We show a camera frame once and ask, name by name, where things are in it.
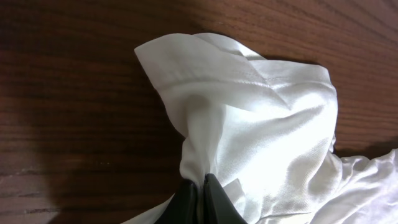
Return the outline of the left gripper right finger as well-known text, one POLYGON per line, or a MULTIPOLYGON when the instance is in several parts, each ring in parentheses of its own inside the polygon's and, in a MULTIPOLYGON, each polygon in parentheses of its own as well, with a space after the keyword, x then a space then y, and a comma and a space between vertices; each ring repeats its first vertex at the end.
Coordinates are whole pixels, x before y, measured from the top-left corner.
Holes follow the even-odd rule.
POLYGON ((235 209, 214 174, 207 174, 203 185, 204 223, 247 224, 235 209))

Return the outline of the white t-shirt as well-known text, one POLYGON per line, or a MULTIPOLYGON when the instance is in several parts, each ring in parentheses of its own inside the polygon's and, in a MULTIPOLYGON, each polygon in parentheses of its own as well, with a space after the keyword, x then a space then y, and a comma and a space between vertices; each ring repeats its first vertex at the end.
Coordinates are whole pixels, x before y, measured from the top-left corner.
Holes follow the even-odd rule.
POLYGON ((338 102, 328 70, 268 60, 212 34, 135 48, 175 129, 180 173, 220 182, 248 223, 396 223, 397 150, 333 152, 338 102))

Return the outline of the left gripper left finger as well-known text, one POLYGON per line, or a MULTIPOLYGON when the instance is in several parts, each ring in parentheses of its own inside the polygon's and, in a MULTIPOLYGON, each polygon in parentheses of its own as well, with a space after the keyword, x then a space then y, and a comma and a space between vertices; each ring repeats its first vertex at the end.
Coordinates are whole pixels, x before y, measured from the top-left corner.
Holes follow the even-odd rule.
POLYGON ((197 224, 197 187, 184 179, 155 224, 197 224))

